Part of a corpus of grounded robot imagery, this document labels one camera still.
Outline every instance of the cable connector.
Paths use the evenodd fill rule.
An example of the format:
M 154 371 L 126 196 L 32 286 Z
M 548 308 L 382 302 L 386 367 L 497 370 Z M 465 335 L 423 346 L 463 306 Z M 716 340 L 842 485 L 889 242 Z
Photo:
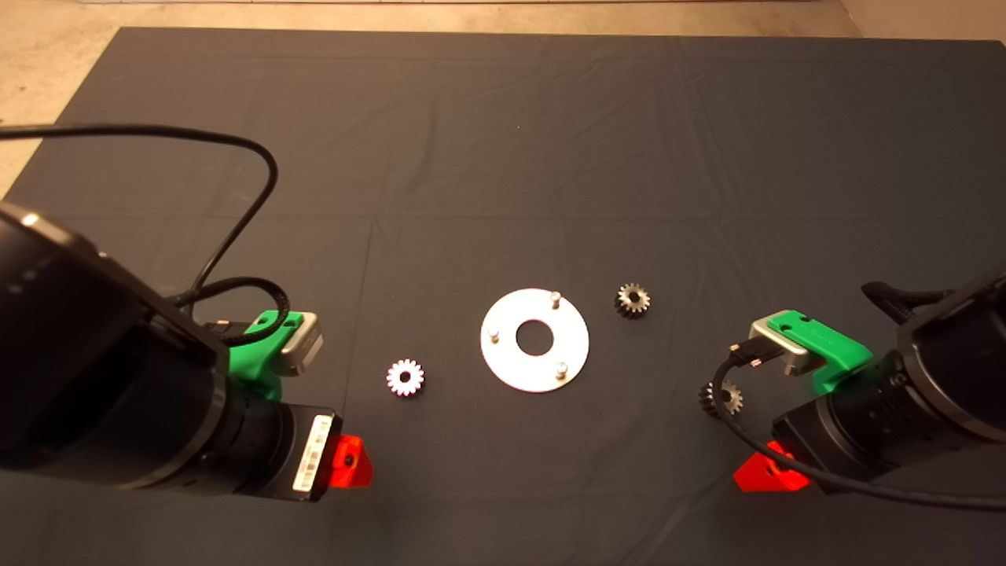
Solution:
M 749 364 L 758 368 L 770 360 L 783 356 L 785 350 L 765 337 L 754 337 L 730 347 L 730 361 L 735 368 Z

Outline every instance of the green 3d-printed part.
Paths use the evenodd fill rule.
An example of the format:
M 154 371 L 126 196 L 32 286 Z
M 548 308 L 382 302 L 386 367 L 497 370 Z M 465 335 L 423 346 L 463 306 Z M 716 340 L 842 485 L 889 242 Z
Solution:
M 244 334 L 255 333 L 269 327 L 279 317 L 276 311 L 267 311 L 248 327 Z M 294 336 L 304 323 L 304 316 L 291 313 L 286 323 L 269 338 L 249 345 L 230 349 L 230 375 L 241 380 L 244 385 L 271 401 L 283 397 L 280 376 L 273 371 L 273 361 L 280 356 L 287 341 Z
M 814 372 L 814 390 L 819 395 L 831 393 L 873 358 L 865 346 L 797 311 L 770 320 L 769 328 L 825 360 L 825 367 Z

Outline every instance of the concrete floor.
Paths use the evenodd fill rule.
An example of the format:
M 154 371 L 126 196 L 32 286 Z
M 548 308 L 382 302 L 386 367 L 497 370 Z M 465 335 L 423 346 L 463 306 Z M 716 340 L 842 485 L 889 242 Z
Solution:
M 54 121 L 124 25 L 830 37 L 858 37 L 868 30 L 868 36 L 1006 37 L 1001 0 L 843 1 L 292 5 L 0 0 L 0 124 Z M 969 12 L 969 6 L 975 10 Z M 926 10 L 934 16 L 927 19 Z M 962 11 L 971 19 L 962 20 Z M 0 197 L 35 147 L 37 142 L 0 144 Z

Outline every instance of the dark metal gear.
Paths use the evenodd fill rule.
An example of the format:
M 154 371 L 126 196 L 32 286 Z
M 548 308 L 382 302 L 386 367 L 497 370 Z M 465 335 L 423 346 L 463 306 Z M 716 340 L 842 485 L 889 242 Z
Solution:
M 650 294 L 639 282 L 626 282 L 615 296 L 615 310 L 626 319 L 639 319 L 650 310 Z
M 740 412 L 740 409 L 744 406 L 744 398 L 740 396 L 740 390 L 737 389 L 737 386 L 733 385 L 729 380 L 723 380 L 723 388 L 719 390 L 719 393 L 722 395 L 726 410 L 731 415 L 736 415 Z M 709 416 L 719 418 L 712 400 L 712 382 L 703 385 L 702 389 L 698 391 L 698 404 L 702 406 L 702 410 Z

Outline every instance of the small gear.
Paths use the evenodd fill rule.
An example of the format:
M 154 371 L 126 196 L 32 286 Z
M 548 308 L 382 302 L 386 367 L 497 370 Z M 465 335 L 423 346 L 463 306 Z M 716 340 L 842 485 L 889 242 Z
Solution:
M 650 294 L 639 282 L 626 282 L 615 297 L 615 310 L 626 319 L 639 319 L 650 310 Z
M 744 406 L 744 398 L 740 396 L 740 390 L 737 389 L 737 386 L 728 380 L 723 380 L 723 388 L 719 390 L 719 393 L 722 396 L 723 404 L 726 405 L 726 410 L 731 415 L 736 415 L 740 412 L 740 409 Z M 699 390 L 698 404 L 702 406 L 702 410 L 708 413 L 709 416 L 719 418 L 719 415 L 716 414 L 716 407 L 712 398 L 712 382 L 703 385 L 702 389 Z
M 387 371 L 387 387 L 398 397 L 415 395 L 423 389 L 423 367 L 412 360 L 399 360 Z

